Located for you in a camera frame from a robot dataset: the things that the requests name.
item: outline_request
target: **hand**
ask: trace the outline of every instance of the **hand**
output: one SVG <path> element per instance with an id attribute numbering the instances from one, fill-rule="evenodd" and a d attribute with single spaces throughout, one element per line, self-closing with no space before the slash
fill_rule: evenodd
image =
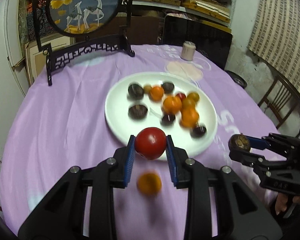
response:
<path id="1" fill-rule="evenodd" d="M 300 205 L 300 196 L 293 197 L 293 203 Z M 275 203 L 275 213 L 277 215 L 280 214 L 280 212 L 285 212 L 287 210 L 287 202 L 288 202 L 288 195 L 283 193 L 278 193 L 278 197 Z"/>

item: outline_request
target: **picture frame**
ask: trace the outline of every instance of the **picture frame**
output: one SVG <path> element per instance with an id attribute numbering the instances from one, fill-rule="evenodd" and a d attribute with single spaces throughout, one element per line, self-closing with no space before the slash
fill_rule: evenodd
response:
<path id="1" fill-rule="evenodd" d="M 53 33 L 41 38 L 42 45 L 51 43 L 52 50 L 57 50 L 75 43 L 75 38 L 63 36 L 60 33 Z M 35 79 L 46 65 L 46 56 L 39 51 L 36 41 L 25 44 L 26 70 L 29 85 L 32 86 Z"/>

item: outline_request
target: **red fruit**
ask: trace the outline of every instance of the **red fruit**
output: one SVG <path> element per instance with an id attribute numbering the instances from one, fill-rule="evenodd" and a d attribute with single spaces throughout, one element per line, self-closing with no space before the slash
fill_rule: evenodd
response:
<path id="1" fill-rule="evenodd" d="M 135 140 L 135 150 L 148 160 L 159 158 L 165 151 L 167 139 L 165 133 L 155 127 L 143 129 Z"/>
<path id="2" fill-rule="evenodd" d="M 178 94 L 176 94 L 176 97 L 180 98 L 181 101 L 182 101 L 183 99 L 186 99 L 186 98 L 187 98 L 187 96 L 186 96 L 184 93 L 178 93 Z"/>

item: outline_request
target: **table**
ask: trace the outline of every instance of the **table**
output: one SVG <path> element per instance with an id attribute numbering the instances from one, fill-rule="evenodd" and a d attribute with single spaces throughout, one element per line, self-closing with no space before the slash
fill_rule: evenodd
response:
<path id="1" fill-rule="evenodd" d="M 142 45 L 133 49 L 134 58 L 122 52 L 83 55 L 53 75 L 51 87 L 43 72 L 29 89 L 10 129 L 0 174 L 2 210 L 14 233 L 70 167 L 96 166 L 122 147 L 106 125 L 106 95 L 121 78 L 144 71 L 170 72 L 187 78 L 213 102 L 218 132 L 196 160 L 215 169 L 229 165 L 265 204 L 275 198 L 274 192 L 259 187 L 252 168 L 229 158 L 227 142 L 231 135 L 242 132 L 261 137 L 277 133 L 249 95 L 198 52 L 193 62 L 185 62 L 179 57 L 181 47 Z M 270 151 L 263 154 L 268 160 L 283 159 Z M 155 198 L 144 197 L 136 187 L 137 177 L 148 170 L 155 170 L 162 179 L 162 191 Z M 114 190 L 118 239 L 183 239 L 186 202 L 187 190 L 173 187 L 167 163 L 136 158 L 128 187 Z M 214 201 L 211 207 L 216 235 Z"/>

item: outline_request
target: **deer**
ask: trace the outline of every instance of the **deer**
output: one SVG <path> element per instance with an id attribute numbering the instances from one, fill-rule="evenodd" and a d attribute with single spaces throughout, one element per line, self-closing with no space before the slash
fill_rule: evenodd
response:
<path id="1" fill-rule="evenodd" d="M 82 18 L 82 11 L 80 9 L 80 5 L 81 5 L 82 1 L 77 3 L 75 6 L 74 6 L 74 9 L 73 9 L 73 12 L 74 10 L 77 8 L 77 11 L 78 13 L 77 14 L 69 14 L 69 16 L 67 17 L 67 30 L 68 32 L 70 32 L 70 28 L 69 28 L 69 25 L 70 23 L 72 22 L 72 20 L 77 20 L 78 21 L 78 31 L 81 31 L 81 18 Z"/>
<path id="2" fill-rule="evenodd" d="M 94 20 L 98 21 L 98 27 L 99 27 L 99 20 L 101 20 L 105 16 L 102 12 L 102 1 L 101 0 L 96 0 L 96 1 L 98 2 L 98 5 L 96 7 L 88 6 L 83 10 L 84 12 L 83 23 L 86 30 L 90 28 L 87 23 L 87 17 L 90 14 L 95 14 L 97 16 L 97 18 Z"/>

